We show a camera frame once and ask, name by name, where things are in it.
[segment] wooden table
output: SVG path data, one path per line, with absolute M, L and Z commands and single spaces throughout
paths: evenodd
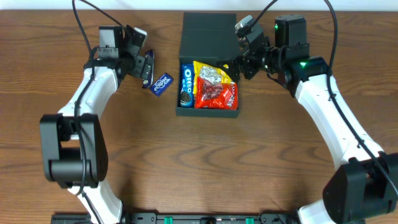
M 108 148 L 107 179 L 131 211 L 252 213 L 293 210 L 321 198 L 334 173 L 329 150 L 297 101 L 259 73 L 242 80 L 238 119 L 176 117 L 183 12 L 111 11 L 148 31 L 155 78 L 175 78 L 160 97 L 127 77 L 101 118 Z M 261 24 L 274 42 L 275 16 Z M 329 12 L 307 19 L 311 54 L 329 60 Z M 238 19 L 258 12 L 239 12 Z M 398 14 L 339 12 L 333 71 L 345 100 L 387 153 L 398 151 Z M 91 45 L 98 26 L 112 24 L 81 11 Z M 44 178 L 39 120 L 56 113 L 82 79 L 86 46 L 72 11 L 0 11 L 0 223 L 49 223 L 54 212 L 82 204 Z M 369 220 L 396 223 L 398 213 Z

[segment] blue package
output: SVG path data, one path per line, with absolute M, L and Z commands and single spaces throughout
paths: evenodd
M 151 87 L 150 90 L 156 96 L 160 96 L 173 82 L 173 78 L 165 73 Z
M 180 104 L 182 107 L 193 107 L 193 78 L 195 77 L 193 64 L 181 65 L 181 74 Z

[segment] black box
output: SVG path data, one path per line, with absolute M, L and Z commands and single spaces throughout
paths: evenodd
M 181 64 L 194 60 L 211 66 L 217 61 L 229 60 L 239 55 L 238 38 L 235 35 L 236 14 L 185 12 L 180 46 L 180 75 L 178 79 L 177 116 L 201 116 L 211 118 L 237 118 L 241 105 L 238 88 L 238 109 L 196 109 L 180 106 Z

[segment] box lid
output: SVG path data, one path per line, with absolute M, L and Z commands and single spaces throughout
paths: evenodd
M 185 12 L 180 46 L 182 63 L 200 60 L 215 66 L 239 54 L 236 14 Z

